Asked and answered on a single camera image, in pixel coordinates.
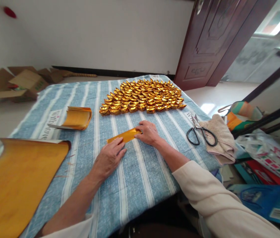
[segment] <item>black scissors handle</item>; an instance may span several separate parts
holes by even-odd
[[[206,129],[205,127],[201,127],[201,128],[192,127],[191,129],[188,130],[188,132],[186,133],[186,137],[187,137],[187,139],[188,139],[188,141],[189,141],[190,143],[192,143],[193,145],[200,145],[199,136],[198,136],[198,134],[196,133],[196,130],[197,130],[197,129],[200,129],[200,130],[202,131],[203,137],[204,137],[206,143],[207,143],[209,146],[214,147],[214,146],[217,145],[217,143],[218,143],[217,137],[215,136],[215,134],[214,134],[212,131]],[[195,136],[196,136],[196,138],[197,138],[197,143],[194,143],[194,142],[192,142],[192,141],[189,139],[189,133],[190,133],[192,130],[194,131]],[[204,134],[204,131],[207,131],[209,134],[211,134],[211,135],[213,136],[213,138],[215,139],[215,142],[214,142],[213,144],[211,144],[211,143],[207,140],[207,137],[206,137],[206,135]]]

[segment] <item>striped cloth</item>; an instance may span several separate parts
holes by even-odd
[[[168,81],[164,75],[147,75],[139,79]],[[213,155],[200,146],[193,146],[186,139],[192,122],[185,112],[197,114],[200,120],[210,118],[185,94],[184,110],[169,110],[147,114],[127,113],[118,116],[99,114],[99,107],[106,95],[125,80],[78,82],[57,84],[40,93],[38,101],[20,125],[11,134],[12,138],[38,139],[51,111],[63,109],[59,125],[65,120],[67,106],[90,107],[93,111],[89,126],[84,131],[55,129],[52,139],[69,140],[72,148],[48,187],[31,222],[21,237],[34,237],[41,227],[57,212],[68,199],[79,182],[90,172],[93,163],[108,138],[134,128],[142,120],[153,122],[172,147],[203,168],[210,171],[220,167]],[[91,237],[106,237],[148,208],[167,199],[180,190],[179,185],[161,157],[152,146],[134,139],[126,143],[127,152],[117,170],[104,182],[96,193],[87,211],[93,213]]]

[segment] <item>towel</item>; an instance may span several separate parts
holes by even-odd
[[[229,131],[229,128],[225,124],[220,115],[215,114],[210,121],[199,122],[200,126],[212,131],[218,140],[216,146],[211,147],[206,144],[206,150],[208,153],[215,155],[220,164],[233,164],[236,161],[235,151],[236,143]],[[213,136],[208,132],[205,132],[207,140],[213,144],[215,142]]]

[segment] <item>person's left hand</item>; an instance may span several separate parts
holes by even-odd
[[[97,156],[90,174],[100,179],[101,182],[105,181],[115,171],[126,153],[127,149],[121,150],[125,143],[119,144],[122,140],[123,138],[120,137],[106,144]]]

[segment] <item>open cardboard box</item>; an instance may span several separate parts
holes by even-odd
[[[42,78],[50,83],[56,84],[64,80],[61,71],[58,69],[50,68],[50,71],[47,68],[37,71],[33,66],[17,66],[17,67],[8,67],[8,69],[14,74],[18,75],[25,69],[30,70],[34,73],[37,73],[42,76]]]
[[[24,90],[11,90],[13,84],[25,88]],[[31,101],[37,99],[37,93],[49,84],[38,74],[22,69],[17,76],[13,76],[5,69],[0,69],[0,99],[7,98],[13,102]]]

